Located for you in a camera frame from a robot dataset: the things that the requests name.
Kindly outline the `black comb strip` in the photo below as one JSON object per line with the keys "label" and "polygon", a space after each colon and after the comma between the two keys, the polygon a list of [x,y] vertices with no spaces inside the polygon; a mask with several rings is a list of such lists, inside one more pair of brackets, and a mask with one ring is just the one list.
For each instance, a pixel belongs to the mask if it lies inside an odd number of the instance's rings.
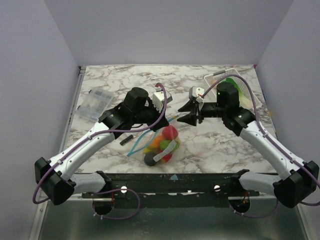
{"label": "black comb strip", "polygon": [[124,146],[127,143],[129,143],[130,141],[132,141],[133,139],[134,139],[134,136],[131,134],[131,135],[127,136],[125,139],[123,139],[119,144],[121,146]]}

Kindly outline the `yellow banana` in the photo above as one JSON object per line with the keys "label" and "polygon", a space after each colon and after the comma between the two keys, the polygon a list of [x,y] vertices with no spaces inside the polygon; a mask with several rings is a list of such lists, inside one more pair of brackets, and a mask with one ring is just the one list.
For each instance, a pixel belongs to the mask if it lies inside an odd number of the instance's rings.
{"label": "yellow banana", "polygon": [[160,150],[159,147],[146,147],[144,150],[143,150],[143,153],[144,154],[147,154],[147,153],[158,153]]}

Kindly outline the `clear plastic screw box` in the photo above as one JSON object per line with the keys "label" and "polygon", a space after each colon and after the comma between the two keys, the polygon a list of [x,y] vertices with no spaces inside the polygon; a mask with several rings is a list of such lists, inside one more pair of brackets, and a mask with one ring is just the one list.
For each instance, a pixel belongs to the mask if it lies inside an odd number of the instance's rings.
{"label": "clear plastic screw box", "polygon": [[77,107],[76,114],[88,121],[97,122],[114,98],[114,93],[100,87],[92,88],[83,102]]}

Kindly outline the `dark avocado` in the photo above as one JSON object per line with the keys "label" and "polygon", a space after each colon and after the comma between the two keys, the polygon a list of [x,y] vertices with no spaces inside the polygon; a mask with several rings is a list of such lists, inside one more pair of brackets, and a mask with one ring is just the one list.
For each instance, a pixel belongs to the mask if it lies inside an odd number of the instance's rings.
{"label": "dark avocado", "polygon": [[157,164],[157,162],[154,160],[156,155],[157,154],[155,152],[146,153],[143,158],[144,163],[149,167],[155,166]]}

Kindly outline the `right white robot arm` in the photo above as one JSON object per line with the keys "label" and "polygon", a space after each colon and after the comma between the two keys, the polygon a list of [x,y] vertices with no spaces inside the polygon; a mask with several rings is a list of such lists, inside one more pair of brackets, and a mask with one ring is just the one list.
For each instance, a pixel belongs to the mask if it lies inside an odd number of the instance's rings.
{"label": "right white robot arm", "polygon": [[241,170],[230,183],[230,191],[241,196],[247,190],[275,196],[282,205],[294,208],[316,190],[319,166],[306,162],[278,142],[258,121],[258,115],[240,106],[239,92],[229,82],[216,87],[217,101],[206,102],[206,91],[193,86],[189,100],[178,111],[186,112],[179,122],[192,126],[205,118],[221,118],[224,126],[251,144],[275,169],[277,176]]}

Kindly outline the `red strawberry toy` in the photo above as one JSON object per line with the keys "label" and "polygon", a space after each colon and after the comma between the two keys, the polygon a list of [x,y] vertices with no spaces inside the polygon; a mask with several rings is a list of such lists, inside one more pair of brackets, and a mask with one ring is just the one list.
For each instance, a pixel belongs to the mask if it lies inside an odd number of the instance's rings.
{"label": "red strawberry toy", "polygon": [[169,125],[162,130],[161,135],[165,140],[172,141],[178,137],[179,133],[178,133],[178,130],[174,126]]}

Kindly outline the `clear zip top bag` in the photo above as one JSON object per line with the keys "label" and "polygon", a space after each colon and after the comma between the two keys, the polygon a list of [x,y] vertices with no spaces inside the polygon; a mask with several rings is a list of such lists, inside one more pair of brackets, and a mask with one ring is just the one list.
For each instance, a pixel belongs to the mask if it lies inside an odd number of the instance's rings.
{"label": "clear zip top bag", "polygon": [[149,167],[180,160],[184,153],[184,147],[179,135],[178,116],[175,114],[170,117],[169,125],[155,132],[146,130],[137,134],[137,139],[127,156],[141,160]]}

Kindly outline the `green lime fruit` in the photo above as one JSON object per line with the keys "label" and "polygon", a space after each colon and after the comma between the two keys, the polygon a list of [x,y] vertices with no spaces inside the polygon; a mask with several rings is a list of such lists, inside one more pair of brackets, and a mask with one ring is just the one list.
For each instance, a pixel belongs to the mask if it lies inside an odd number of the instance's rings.
{"label": "green lime fruit", "polygon": [[[174,140],[174,141],[176,142],[176,145],[174,149],[171,151],[172,153],[174,153],[180,147],[180,142],[178,140]],[[163,150],[165,150],[171,142],[172,142],[171,140],[162,140],[159,143],[159,152],[162,152]]]}

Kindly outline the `aluminium frame rail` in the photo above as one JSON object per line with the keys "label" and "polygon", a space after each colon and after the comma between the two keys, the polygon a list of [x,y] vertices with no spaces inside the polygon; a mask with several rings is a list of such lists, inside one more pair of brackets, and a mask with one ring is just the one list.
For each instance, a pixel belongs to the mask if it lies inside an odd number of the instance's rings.
{"label": "aluminium frame rail", "polygon": [[[76,106],[77,106],[77,102],[78,102],[78,99],[79,99],[79,96],[80,96],[80,92],[81,92],[81,87],[82,87],[82,84],[83,84],[83,79],[84,79],[84,75],[85,75],[85,71],[86,71],[86,66],[79,66],[79,74],[78,74],[78,77],[77,77],[77,81],[76,81],[76,87],[75,87],[75,92],[73,94],[73,98],[72,98],[72,102],[71,102],[71,107],[70,107],[70,110],[69,110],[69,113],[68,113],[68,117],[67,117],[67,122],[66,122],[66,125],[65,125],[65,128],[64,128],[64,132],[63,132],[63,137],[62,137],[62,142],[59,146],[59,149],[58,149],[58,154],[62,153],[65,148],[66,148],[66,145],[67,145],[67,142],[68,142],[68,139],[69,139],[69,134],[70,134],[70,131],[71,131],[71,125],[72,125],[72,122],[73,122],[73,119],[74,119],[74,115],[75,115],[75,110],[76,110]],[[34,204],[42,204],[46,201],[49,200],[49,198],[44,198],[44,199],[40,199],[41,196],[39,195],[38,196],[38,191],[41,190],[40,188],[40,185],[37,184],[35,190],[34,190],[34,193],[33,193],[33,196],[32,196],[32,202]]]}

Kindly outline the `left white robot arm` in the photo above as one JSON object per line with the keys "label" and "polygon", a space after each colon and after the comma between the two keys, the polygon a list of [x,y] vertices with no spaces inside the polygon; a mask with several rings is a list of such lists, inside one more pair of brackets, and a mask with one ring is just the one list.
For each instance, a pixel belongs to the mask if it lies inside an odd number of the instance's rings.
{"label": "left white robot arm", "polygon": [[165,112],[172,95],[161,83],[156,84],[152,97],[140,87],[133,87],[124,100],[108,109],[98,118],[93,127],[79,140],[49,160],[39,158],[34,164],[35,181],[32,201],[42,190],[46,199],[54,205],[60,205],[74,194],[96,193],[104,198],[110,194],[109,178],[102,171],[77,175],[76,171],[92,155],[104,146],[112,143],[123,133],[138,133],[134,125],[147,126],[145,130],[156,131],[168,126]]}

